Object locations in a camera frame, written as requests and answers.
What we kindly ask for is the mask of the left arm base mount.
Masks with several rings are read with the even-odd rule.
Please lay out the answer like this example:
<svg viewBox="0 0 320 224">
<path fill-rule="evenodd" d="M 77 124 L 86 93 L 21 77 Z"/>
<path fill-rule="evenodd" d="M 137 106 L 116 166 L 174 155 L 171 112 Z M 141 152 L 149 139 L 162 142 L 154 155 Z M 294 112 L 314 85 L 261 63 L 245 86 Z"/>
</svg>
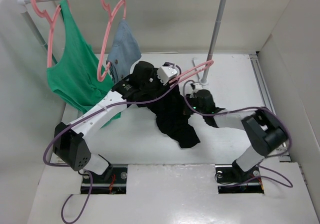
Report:
<svg viewBox="0 0 320 224">
<path fill-rule="evenodd" d="M 92 178 L 90 178 L 84 171 L 80 171 L 78 172 L 82 176 L 80 193 L 88 194 L 92 180 L 91 194 L 126 194 L 127 170 L 128 165 L 116 164 L 107 180 L 93 172 L 91 172 Z"/>
</svg>

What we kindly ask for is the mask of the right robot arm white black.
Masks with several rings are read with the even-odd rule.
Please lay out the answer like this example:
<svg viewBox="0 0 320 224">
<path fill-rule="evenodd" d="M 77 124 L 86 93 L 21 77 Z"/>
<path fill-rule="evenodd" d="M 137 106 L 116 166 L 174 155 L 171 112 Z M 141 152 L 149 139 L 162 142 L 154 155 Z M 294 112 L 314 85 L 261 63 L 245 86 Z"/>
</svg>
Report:
<svg viewBox="0 0 320 224">
<path fill-rule="evenodd" d="M 291 141 L 285 125 L 266 107 L 247 107 L 229 111 L 217 107 L 209 90 L 195 89 L 186 94 L 185 102 L 189 111 L 201 115 L 205 123 L 213 128 L 231 128 L 246 133 L 250 146 L 232 163 L 231 183 L 243 183 L 255 167 L 276 148 Z"/>
</svg>

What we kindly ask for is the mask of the black t shirt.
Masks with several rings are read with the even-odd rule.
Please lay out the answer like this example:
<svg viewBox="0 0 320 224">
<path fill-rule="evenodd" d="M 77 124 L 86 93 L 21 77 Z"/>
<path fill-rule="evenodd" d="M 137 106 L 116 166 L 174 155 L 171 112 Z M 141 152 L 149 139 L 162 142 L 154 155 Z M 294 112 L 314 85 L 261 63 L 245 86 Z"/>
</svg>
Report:
<svg viewBox="0 0 320 224">
<path fill-rule="evenodd" d="M 195 129 L 188 123 L 193 113 L 187 112 L 187 100 L 175 86 L 156 102 L 138 104 L 155 114 L 156 125 L 161 133 L 178 142 L 181 149 L 189 149 L 200 143 Z"/>
</svg>

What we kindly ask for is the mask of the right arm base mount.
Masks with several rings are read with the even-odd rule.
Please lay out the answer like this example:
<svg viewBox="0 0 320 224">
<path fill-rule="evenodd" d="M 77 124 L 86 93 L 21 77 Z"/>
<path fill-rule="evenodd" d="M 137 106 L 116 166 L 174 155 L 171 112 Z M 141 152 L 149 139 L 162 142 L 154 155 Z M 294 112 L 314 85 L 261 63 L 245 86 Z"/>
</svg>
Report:
<svg viewBox="0 0 320 224">
<path fill-rule="evenodd" d="M 248 172 L 236 170 L 231 164 L 215 165 L 215 181 L 218 183 L 219 194 L 259 193 L 264 194 L 258 167 Z"/>
</svg>

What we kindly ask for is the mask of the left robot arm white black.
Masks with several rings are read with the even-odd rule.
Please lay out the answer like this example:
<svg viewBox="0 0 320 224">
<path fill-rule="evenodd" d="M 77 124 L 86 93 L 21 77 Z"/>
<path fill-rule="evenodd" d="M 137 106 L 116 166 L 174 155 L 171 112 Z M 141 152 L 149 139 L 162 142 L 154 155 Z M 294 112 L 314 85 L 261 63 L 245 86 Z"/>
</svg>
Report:
<svg viewBox="0 0 320 224">
<path fill-rule="evenodd" d="M 91 153 L 89 139 L 131 104 L 144 106 L 160 100 L 177 74 L 169 63 L 156 68 L 149 62 L 138 62 L 133 72 L 118 81 L 87 113 L 69 124 L 56 126 L 54 154 L 72 170 L 89 171 L 100 182 L 108 181 L 113 166 L 100 154 Z"/>
</svg>

